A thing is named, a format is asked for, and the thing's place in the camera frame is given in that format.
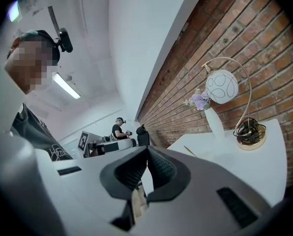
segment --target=white plastic surface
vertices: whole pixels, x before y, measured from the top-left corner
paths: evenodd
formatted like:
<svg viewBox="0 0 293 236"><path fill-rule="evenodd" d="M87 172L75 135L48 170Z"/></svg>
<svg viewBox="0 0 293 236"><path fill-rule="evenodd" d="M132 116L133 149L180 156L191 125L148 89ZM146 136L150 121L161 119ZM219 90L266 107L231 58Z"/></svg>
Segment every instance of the white plastic surface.
<svg viewBox="0 0 293 236"><path fill-rule="evenodd" d="M213 108L209 108L207 110L204 110L205 116L207 119L207 122L209 123L209 126L215 135L217 140L224 139L224 128L223 124L218 116L218 114L214 111Z"/></svg>
<svg viewBox="0 0 293 236"><path fill-rule="evenodd" d="M274 206L283 199L287 180L287 158L284 139L277 119L262 122L266 141L255 150L242 150L233 130L225 131L225 139L217 141L213 133L183 135L168 149L223 166L254 188Z"/></svg>

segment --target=table lamp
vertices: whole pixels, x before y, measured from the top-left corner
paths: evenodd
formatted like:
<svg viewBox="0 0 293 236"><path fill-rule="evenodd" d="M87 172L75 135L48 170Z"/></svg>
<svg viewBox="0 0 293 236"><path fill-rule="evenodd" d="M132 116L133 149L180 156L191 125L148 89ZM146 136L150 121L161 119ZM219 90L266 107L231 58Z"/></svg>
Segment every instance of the table lamp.
<svg viewBox="0 0 293 236"><path fill-rule="evenodd" d="M259 148L266 139L265 126L258 124L258 122L253 118L247 117L244 119L248 112L252 96L251 81L246 69L239 62L228 57L216 57L209 60L202 66L206 69L208 74L205 85L206 91L210 99L219 104L224 104L232 100L238 94L238 82L231 72L223 69L212 69L208 66L210 62L217 59L227 59L235 62L245 71L247 75L250 89L249 99L246 109L242 117L239 119L233 134L237 137L237 144L240 148L244 150Z"/></svg>

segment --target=purple flowers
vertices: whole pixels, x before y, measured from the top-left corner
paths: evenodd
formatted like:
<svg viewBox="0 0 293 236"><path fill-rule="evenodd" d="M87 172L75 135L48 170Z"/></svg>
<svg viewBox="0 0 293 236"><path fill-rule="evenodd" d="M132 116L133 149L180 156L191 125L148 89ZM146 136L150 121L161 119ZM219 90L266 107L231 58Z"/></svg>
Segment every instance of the purple flowers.
<svg viewBox="0 0 293 236"><path fill-rule="evenodd" d="M200 92L199 89L196 89L189 101L186 100L184 104L191 107L195 105L198 110L206 110L210 108L210 98L206 90Z"/></svg>

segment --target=white vase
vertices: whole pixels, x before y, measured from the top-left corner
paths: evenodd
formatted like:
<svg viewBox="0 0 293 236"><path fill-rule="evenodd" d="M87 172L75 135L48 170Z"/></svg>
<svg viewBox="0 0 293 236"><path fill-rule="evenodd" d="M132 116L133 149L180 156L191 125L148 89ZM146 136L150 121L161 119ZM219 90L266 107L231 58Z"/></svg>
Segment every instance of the white vase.
<svg viewBox="0 0 293 236"><path fill-rule="evenodd" d="M218 116L218 114L214 111L213 108L209 108L207 110L204 110L206 119L209 123L209 126L215 135L217 140L222 140L225 135L224 135L224 129L222 122Z"/></svg>

